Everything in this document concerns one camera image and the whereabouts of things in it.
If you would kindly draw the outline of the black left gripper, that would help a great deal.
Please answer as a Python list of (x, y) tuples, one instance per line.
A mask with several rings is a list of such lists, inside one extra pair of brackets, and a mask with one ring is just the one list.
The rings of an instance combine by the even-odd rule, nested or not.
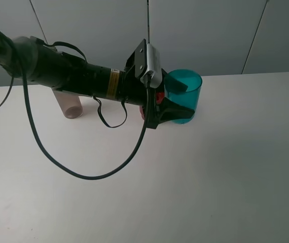
[[(140, 76), (144, 74), (146, 65), (146, 45), (147, 40), (143, 39), (125, 64), (125, 74), (121, 88), (121, 95), (126, 98), (126, 102), (138, 106), (147, 105), (147, 88), (149, 88), (150, 99), (155, 98), (155, 93), (164, 85), (165, 90), (172, 93), (185, 93), (188, 86), (162, 69), (162, 83), (156, 89), (149, 85), (144, 85)], [(156, 129), (159, 124), (165, 122), (175, 122), (177, 124), (188, 123), (195, 114), (195, 110), (181, 106), (168, 98), (163, 98), (160, 104), (155, 106), (155, 119), (148, 121), (147, 128)]]

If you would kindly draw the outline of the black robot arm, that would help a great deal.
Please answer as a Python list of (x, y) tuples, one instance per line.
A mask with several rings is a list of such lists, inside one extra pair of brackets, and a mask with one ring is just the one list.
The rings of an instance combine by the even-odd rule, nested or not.
[(166, 97), (157, 100), (165, 90), (184, 93), (187, 85), (161, 68), (158, 52), (145, 40), (123, 70), (90, 64), (83, 53), (74, 56), (59, 52), (57, 46), (72, 48), (65, 42), (49, 45), (33, 36), (10, 39), (0, 32), (0, 66), (15, 78), (55, 91), (140, 106), (151, 129), (164, 122), (193, 117), (192, 108)]

